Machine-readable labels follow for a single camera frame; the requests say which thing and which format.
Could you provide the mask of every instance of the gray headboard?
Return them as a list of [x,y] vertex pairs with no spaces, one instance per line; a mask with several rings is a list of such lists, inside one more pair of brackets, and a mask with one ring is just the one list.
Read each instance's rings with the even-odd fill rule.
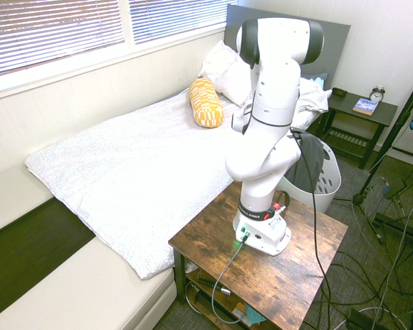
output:
[[[261,19],[264,17],[305,19],[303,17],[290,16],[277,12],[265,12],[263,10],[246,8],[239,5],[228,5],[224,40],[225,44],[237,51],[235,46],[235,38],[237,36],[237,31],[240,29],[243,22],[247,19]],[[344,45],[346,44],[350,25],[318,21],[316,19],[313,19],[312,21],[318,22],[323,28],[324,47],[319,58],[314,63],[301,65],[301,72],[303,74],[328,73],[325,89],[329,89],[332,87],[332,81],[335,76]]]

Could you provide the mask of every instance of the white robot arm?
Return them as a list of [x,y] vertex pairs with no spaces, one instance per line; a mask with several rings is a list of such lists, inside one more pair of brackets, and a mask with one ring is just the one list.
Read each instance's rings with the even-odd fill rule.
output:
[[239,241],[249,232],[246,244],[271,255],[290,240],[272,201],[276,185],[300,157],[288,134],[299,97],[299,64],[313,62],[323,43],[318,23],[297,19],[245,21],[237,35],[240,56],[251,66],[254,98],[252,107],[233,115],[233,129],[244,134],[226,158],[229,175],[243,182],[233,225]]

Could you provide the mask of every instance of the bolster pillow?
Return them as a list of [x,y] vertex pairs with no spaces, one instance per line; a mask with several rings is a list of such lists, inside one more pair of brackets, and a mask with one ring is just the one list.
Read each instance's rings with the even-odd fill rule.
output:
[[212,129],[223,121],[223,106],[213,83],[205,78],[196,79],[190,86],[190,101],[194,120],[203,127]]

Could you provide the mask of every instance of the white laundry basket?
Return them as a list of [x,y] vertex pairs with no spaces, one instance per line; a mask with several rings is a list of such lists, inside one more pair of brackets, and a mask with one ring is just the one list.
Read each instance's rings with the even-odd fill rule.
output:
[[[323,149],[326,152],[326,156],[318,178],[317,188],[315,189],[315,205],[318,211],[325,212],[327,211],[333,197],[335,197],[335,194],[341,185],[341,175],[339,174],[337,159],[335,158],[332,149],[329,148],[326,143],[322,141],[321,143],[323,144]],[[314,206],[312,194],[298,189],[285,177],[280,180],[280,183],[277,185],[277,189],[286,191],[293,199],[296,199],[307,206],[312,208]]]

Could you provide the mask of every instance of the white bedsheet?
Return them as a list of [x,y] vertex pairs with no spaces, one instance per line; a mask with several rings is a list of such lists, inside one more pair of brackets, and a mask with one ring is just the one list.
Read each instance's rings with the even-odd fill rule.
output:
[[37,151],[25,164],[139,277],[151,278],[173,265],[168,240],[232,182],[224,161],[241,137],[230,128],[237,106],[220,99],[218,128],[195,123],[186,91]]

